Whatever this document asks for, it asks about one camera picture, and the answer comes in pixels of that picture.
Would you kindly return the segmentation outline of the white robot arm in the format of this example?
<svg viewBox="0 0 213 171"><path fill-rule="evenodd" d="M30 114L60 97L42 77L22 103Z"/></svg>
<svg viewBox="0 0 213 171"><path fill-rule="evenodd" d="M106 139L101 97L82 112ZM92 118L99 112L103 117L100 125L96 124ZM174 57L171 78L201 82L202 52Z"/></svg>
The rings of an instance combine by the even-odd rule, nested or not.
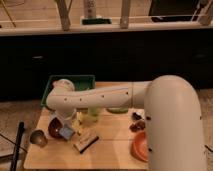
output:
<svg viewBox="0 0 213 171"><path fill-rule="evenodd" d="M207 171L199 98L193 86L179 76L84 91L72 91L58 82L46 104L64 117L74 108L142 108L149 171Z"/></svg>

